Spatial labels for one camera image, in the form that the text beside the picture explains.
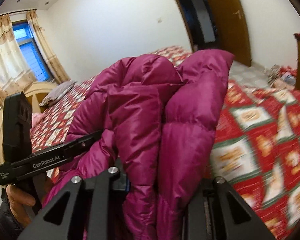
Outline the person's left hand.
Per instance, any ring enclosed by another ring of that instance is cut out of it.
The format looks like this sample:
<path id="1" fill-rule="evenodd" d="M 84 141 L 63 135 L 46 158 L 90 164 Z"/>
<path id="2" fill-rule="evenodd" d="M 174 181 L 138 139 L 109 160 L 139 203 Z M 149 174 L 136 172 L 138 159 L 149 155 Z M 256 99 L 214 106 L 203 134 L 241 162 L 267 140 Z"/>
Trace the person's left hand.
<path id="1" fill-rule="evenodd" d="M 8 185 L 6 193 L 12 215 L 23 228 L 27 227 L 31 220 L 25 210 L 25 206 L 33 207 L 36 203 L 35 198 L 15 185 Z"/>

